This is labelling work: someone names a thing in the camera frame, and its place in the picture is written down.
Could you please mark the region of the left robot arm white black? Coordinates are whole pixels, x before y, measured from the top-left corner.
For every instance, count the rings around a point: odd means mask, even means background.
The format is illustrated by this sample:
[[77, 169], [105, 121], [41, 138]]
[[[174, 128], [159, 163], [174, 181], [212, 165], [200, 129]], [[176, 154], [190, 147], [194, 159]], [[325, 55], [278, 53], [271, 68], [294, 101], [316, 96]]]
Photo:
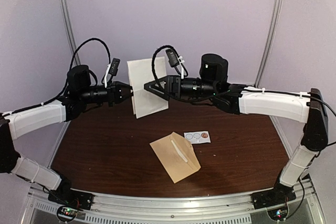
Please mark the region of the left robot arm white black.
[[76, 197], [71, 182], [65, 176], [22, 156], [15, 150], [14, 141], [32, 131], [49, 125], [69, 122], [88, 111], [87, 105], [96, 108], [104, 103], [114, 106], [132, 97], [132, 87], [112, 81], [118, 64], [108, 65], [104, 83], [92, 84], [95, 74], [87, 65], [78, 65], [67, 73], [61, 95], [51, 101], [1, 114], [1, 173], [15, 174], [29, 182], [40, 184], [55, 194], [64, 205], [71, 205]]

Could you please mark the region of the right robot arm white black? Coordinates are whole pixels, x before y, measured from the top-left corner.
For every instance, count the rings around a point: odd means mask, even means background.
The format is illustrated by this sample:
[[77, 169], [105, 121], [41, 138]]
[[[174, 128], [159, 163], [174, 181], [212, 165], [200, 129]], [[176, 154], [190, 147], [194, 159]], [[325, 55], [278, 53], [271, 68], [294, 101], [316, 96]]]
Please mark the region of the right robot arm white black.
[[328, 146], [328, 115], [321, 92], [311, 89], [310, 92], [291, 93], [230, 84], [227, 81], [228, 61], [217, 54], [202, 55], [199, 74], [198, 78], [155, 77], [144, 84], [144, 89], [164, 100], [186, 103], [209, 100], [212, 106], [226, 113], [261, 114], [304, 124], [298, 147], [269, 192], [272, 203], [281, 203], [313, 159]]

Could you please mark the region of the brown kraft envelope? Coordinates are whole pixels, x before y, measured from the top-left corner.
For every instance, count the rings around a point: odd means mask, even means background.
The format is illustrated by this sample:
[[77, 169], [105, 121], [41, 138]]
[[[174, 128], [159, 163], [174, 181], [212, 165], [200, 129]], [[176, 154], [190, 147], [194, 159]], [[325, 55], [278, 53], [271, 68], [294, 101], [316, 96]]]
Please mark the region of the brown kraft envelope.
[[[173, 140], [188, 159], [184, 162], [171, 143]], [[173, 132], [150, 143], [151, 148], [170, 176], [173, 183], [178, 183], [201, 169], [192, 144], [181, 135]]]

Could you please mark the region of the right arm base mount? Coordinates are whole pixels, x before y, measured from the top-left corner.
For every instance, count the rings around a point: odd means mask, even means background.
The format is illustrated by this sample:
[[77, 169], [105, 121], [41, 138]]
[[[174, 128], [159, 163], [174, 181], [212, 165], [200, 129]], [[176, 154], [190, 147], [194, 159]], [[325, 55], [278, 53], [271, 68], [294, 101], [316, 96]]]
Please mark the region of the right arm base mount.
[[294, 192], [282, 193], [271, 189], [252, 193], [251, 198], [254, 209], [261, 209], [285, 204], [288, 201], [295, 200], [297, 197]]

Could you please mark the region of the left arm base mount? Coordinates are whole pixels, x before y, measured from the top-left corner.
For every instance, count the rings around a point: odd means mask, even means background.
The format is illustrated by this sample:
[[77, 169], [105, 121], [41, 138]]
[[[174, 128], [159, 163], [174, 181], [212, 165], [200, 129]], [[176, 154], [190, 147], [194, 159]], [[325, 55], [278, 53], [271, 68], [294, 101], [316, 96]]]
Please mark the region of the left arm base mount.
[[48, 195], [48, 200], [73, 209], [79, 209], [80, 211], [90, 210], [93, 202], [93, 194], [72, 190], [70, 196], [65, 197], [57, 195], [52, 191]]

